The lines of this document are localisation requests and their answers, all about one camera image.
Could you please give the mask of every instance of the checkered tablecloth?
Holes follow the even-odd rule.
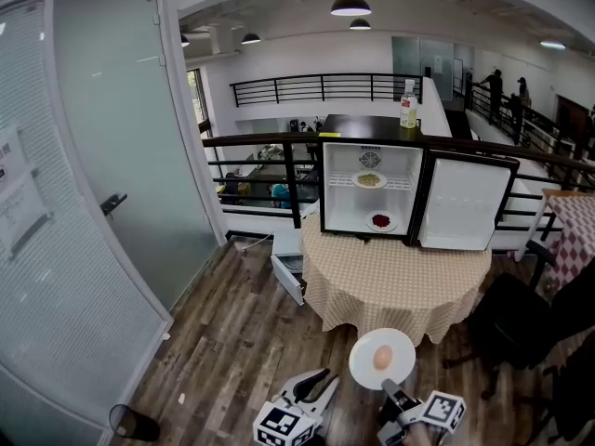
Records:
[[[490,269],[492,253],[428,250],[400,241],[321,233],[320,215],[302,225],[306,302],[323,330],[342,323],[358,336],[381,327],[405,332],[414,345],[424,334],[440,343],[470,313]]]
[[[595,197],[549,197],[548,205],[564,225],[550,247],[556,266],[548,271],[554,289],[560,289],[595,256]]]

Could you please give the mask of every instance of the window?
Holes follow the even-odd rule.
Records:
[[[203,91],[203,82],[199,70],[188,71],[188,85],[192,94],[192,106],[194,106],[196,123],[200,125],[208,121],[208,114],[206,112],[205,92]]]

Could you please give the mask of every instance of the black office chair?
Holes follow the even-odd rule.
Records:
[[[482,393],[489,400],[496,393],[499,366],[507,361],[516,369],[534,368],[560,340],[595,325],[595,260],[565,285],[551,306],[535,292],[538,276],[553,256],[537,243],[527,247],[539,256],[531,285],[510,274],[500,275],[468,318],[475,350],[456,360],[444,360],[449,369],[482,357],[491,366],[489,387]]]
[[[515,402],[529,404],[547,411],[546,416],[533,430],[524,446],[531,444],[554,418],[558,434],[549,438],[548,444],[564,438],[571,441],[583,427],[595,418],[595,333],[587,336],[558,372],[549,367],[543,375],[553,374],[551,400],[519,397]]]

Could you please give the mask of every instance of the open fridge door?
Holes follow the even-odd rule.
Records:
[[[419,243],[425,248],[486,249],[518,166],[514,159],[432,151]]]

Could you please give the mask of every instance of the plastic bottle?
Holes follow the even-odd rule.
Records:
[[[401,127],[413,129],[417,125],[417,98],[413,92],[414,79],[405,79],[405,92],[401,97]]]

